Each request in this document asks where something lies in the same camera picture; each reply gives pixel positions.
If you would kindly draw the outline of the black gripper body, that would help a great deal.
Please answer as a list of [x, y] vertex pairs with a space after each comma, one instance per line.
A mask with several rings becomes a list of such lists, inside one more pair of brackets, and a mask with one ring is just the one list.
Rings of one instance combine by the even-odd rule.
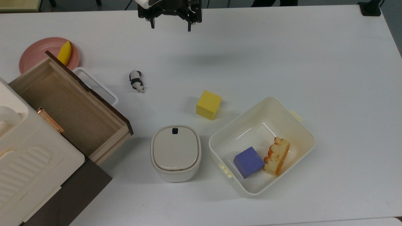
[[202, 22], [201, 0], [138, 0], [138, 16], [150, 22], [160, 15], [178, 16], [188, 22]]

